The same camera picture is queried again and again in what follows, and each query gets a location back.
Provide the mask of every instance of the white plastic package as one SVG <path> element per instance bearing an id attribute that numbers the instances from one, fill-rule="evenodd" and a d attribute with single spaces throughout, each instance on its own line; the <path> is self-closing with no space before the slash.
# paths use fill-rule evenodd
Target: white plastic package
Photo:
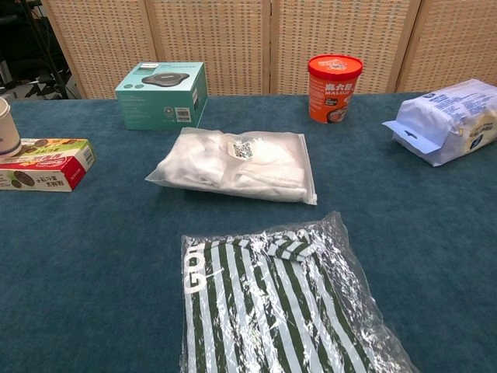
<path id="1" fill-rule="evenodd" d="M 417 373 L 383 324 L 338 213 L 182 237 L 181 372 Z"/>
<path id="2" fill-rule="evenodd" d="M 164 187 L 317 204 L 304 135 L 183 128 L 147 181 Z"/>
<path id="3" fill-rule="evenodd" d="M 393 139 L 440 166 L 497 138 L 497 87 L 471 79 L 408 99 L 383 123 Z"/>

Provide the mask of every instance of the noodle cup lid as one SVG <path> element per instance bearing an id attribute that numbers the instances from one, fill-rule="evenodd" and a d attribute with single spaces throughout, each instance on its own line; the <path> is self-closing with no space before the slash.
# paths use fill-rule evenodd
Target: noodle cup lid
<path id="1" fill-rule="evenodd" d="M 321 54 L 309 60 L 308 71 L 321 79 L 350 80 L 363 72 L 363 62 L 341 54 Z"/>

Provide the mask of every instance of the instant food cup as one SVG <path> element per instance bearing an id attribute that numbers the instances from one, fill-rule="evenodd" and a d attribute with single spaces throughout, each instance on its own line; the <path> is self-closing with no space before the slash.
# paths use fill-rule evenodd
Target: instant food cup
<path id="1" fill-rule="evenodd" d="M 0 97 L 0 158 L 8 158 L 21 150 L 21 139 L 10 115 L 10 105 Z"/>
<path id="2" fill-rule="evenodd" d="M 309 60 L 308 71 L 309 116 L 321 123 L 343 120 L 363 62 L 341 54 L 321 54 Z"/>

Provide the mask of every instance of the teal tablecloth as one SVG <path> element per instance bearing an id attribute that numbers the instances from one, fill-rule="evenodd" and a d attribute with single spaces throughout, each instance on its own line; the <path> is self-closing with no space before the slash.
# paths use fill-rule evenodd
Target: teal tablecloth
<path id="1" fill-rule="evenodd" d="M 12 104 L 24 138 L 88 138 L 98 159 L 72 193 L 0 192 L 0 371 L 178 371 L 181 234 L 333 210 L 414 364 L 494 371 L 497 145 L 432 168 L 380 125 L 413 96 L 355 96 L 334 125 L 303 96 L 209 98 L 203 128 L 305 134 L 317 207 L 145 182 L 178 132 L 127 131 L 116 101 Z"/>

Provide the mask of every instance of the green and white striped fabric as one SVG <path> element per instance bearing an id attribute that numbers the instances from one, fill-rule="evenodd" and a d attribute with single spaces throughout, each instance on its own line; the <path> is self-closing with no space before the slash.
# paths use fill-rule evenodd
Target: green and white striped fabric
<path id="1" fill-rule="evenodd" d="M 316 247 L 305 230 L 189 247 L 187 371 L 373 371 Z"/>

